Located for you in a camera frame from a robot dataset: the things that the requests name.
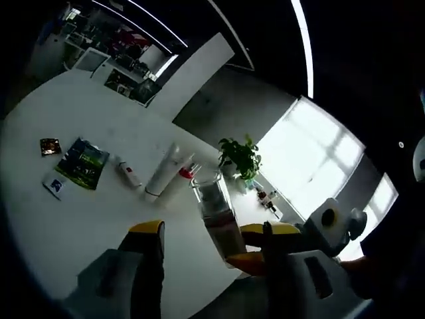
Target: black ceiling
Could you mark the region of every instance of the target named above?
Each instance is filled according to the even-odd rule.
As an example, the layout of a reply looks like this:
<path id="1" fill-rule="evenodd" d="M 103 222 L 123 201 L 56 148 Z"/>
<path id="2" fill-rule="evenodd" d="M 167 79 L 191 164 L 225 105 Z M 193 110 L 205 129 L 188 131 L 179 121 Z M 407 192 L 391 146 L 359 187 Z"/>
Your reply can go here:
<path id="1" fill-rule="evenodd" d="M 207 0 L 134 1 L 189 46 L 221 32 L 236 53 L 230 63 L 250 67 Z M 110 6 L 108 0 L 99 2 Z M 185 49 L 127 0 L 115 2 L 173 53 Z M 255 71 L 247 72 L 294 96 L 307 96 L 303 43 L 291 1 L 214 2 L 248 50 Z M 403 188 L 413 182 L 412 154 L 425 132 L 419 99 L 425 87 L 425 10 L 421 1 L 377 2 L 301 0 L 313 55 L 313 99 L 344 123 L 366 145 L 377 167 Z"/>

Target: booklet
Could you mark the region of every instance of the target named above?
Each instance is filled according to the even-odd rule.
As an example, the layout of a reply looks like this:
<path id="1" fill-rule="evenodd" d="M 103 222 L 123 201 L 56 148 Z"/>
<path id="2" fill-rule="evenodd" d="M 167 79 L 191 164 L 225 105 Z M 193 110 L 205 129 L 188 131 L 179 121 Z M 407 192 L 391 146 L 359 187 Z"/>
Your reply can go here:
<path id="1" fill-rule="evenodd" d="M 78 138 L 54 170 L 81 187 L 96 189 L 108 158 L 108 152 Z"/>
<path id="2" fill-rule="evenodd" d="M 44 177 L 42 184 L 53 194 L 53 196 L 61 200 L 63 194 L 62 190 L 67 181 L 68 179 L 59 174 L 57 171 L 51 171 Z"/>

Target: table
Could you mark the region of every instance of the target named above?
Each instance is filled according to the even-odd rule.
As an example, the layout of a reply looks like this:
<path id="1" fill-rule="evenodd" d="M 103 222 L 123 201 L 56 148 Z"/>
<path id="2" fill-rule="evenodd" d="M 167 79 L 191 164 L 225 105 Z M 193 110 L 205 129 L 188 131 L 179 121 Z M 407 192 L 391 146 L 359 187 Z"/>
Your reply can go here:
<path id="1" fill-rule="evenodd" d="M 226 184 L 239 226 L 263 224 L 265 221 L 279 221 L 282 218 L 282 212 L 277 207 L 273 214 L 272 210 L 261 206 L 255 189 L 242 194 L 234 183 L 226 181 Z"/>
<path id="2" fill-rule="evenodd" d="M 75 42 L 68 40 L 68 39 L 63 39 L 63 38 L 59 38 L 61 41 L 64 41 L 64 43 L 74 47 L 75 49 L 77 49 L 78 51 L 85 51 L 83 48 L 81 48 L 79 45 L 77 45 Z"/>
<path id="3" fill-rule="evenodd" d="M 108 163 L 97 190 L 68 182 L 62 201 L 55 199 L 41 181 L 60 156 L 42 158 L 39 140 L 58 138 L 66 151 L 78 136 L 119 154 L 143 184 L 173 141 L 206 165 L 218 163 L 212 146 L 90 80 L 86 71 L 70 70 L 30 93 L 3 124 L 1 189 L 23 259 L 52 298 L 68 296 L 79 272 L 117 248 L 131 226 L 153 219 L 163 219 L 166 227 L 164 318 L 190 317 L 240 275 L 220 259 L 199 211 L 187 209 L 196 207 L 189 188 L 173 210 L 160 209 L 127 189 Z"/>

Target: green plant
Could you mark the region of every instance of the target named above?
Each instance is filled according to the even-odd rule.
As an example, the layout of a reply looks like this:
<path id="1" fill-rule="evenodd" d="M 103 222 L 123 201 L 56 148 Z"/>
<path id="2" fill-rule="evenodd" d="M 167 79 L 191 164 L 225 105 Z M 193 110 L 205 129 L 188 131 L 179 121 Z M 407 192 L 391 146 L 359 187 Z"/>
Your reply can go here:
<path id="1" fill-rule="evenodd" d="M 221 147 L 220 167 L 236 164 L 236 169 L 241 174 L 242 179 L 252 179 L 256 177 L 260 169 L 261 156 L 256 154 L 257 145 L 254 145 L 250 136 L 245 135 L 245 145 L 239 144 L 232 138 L 223 138 L 219 144 Z"/>

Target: magazine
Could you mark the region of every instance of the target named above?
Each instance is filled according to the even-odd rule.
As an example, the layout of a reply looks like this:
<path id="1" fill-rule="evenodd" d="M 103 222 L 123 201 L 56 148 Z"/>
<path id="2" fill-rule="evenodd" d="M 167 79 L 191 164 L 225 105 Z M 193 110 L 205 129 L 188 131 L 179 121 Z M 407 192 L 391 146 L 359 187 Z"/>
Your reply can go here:
<path id="1" fill-rule="evenodd" d="M 54 169 L 81 187 L 96 189 L 108 158 L 108 152 L 78 138 Z"/>

